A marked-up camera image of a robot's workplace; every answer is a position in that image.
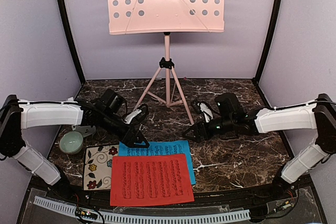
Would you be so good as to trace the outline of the red sheet music paper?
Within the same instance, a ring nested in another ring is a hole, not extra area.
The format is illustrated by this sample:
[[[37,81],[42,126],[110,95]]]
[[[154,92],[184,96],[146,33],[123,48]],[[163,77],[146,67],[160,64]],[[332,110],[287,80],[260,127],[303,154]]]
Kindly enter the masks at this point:
[[[184,154],[113,158],[110,206],[164,206],[193,201]]]

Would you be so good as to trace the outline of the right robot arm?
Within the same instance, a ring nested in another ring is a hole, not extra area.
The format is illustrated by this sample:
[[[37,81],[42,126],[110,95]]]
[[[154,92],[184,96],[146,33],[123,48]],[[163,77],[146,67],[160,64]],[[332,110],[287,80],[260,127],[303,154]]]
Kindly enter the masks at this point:
[[[236,94],[223,93],[215,98],[218,117],[205,102],[194,100],[192,107],[203,116],[203,120],[193,124],[183,137],[200,143],[215,135],[229,132],[238,135],[259,135],[273,131],[312,129],[317,137],[298,156],[279,170],[268,188],[273,200],[280,199],[288,191],[288,186],[314,168],[324,158],[335,154],[335,103],[322,93],[315,100],[286,107],[265,107],[246,112]]]

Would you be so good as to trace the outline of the blue sheet music paper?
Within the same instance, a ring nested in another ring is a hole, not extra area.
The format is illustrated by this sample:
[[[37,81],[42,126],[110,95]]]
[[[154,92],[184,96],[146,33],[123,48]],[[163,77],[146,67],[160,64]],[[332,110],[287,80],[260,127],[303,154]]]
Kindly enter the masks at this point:
[[[193,170],[191,150],[187,140],[172,142],[149,142],[148,148],[130,148],[125,144],[119,144],[119,156],[163,156],[184,154],[187,161],[191,184],[196,184]]]

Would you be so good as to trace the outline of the pink music stand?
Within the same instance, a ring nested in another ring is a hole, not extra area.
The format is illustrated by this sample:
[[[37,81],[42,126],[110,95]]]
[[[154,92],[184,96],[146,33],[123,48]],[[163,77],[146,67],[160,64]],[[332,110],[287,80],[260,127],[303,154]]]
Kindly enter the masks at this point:
[[[148,94],[168,108],[183,104],[190,123],[194,122],[170,57],[170,34],[222,33],[225,26],[224,3],[224,0],[108,0],[111,35],[164,35],[164,57],[136,107]]]

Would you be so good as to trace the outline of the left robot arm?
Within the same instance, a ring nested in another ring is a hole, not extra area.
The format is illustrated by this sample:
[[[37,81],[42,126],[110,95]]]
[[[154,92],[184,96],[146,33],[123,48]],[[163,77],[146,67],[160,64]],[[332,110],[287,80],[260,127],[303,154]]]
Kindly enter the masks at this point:
[[[32,148],[22,137],[22,130],[52,125],[100,127],[117,136],[119,141],[130,148],[148,148],[149,142],[136,125],[148,114],[148,106],[143,104],[125,116],[118,110],[126,100],[108,89],[99,98],[91,101],[27,101],[16,95],[9,95],[1,107],[1,155],[13,158],[53,186],[54,193],[63,201],[74,197],[74,189],[68,185],[68,178],[56,165],[48,161],[40,152]]]

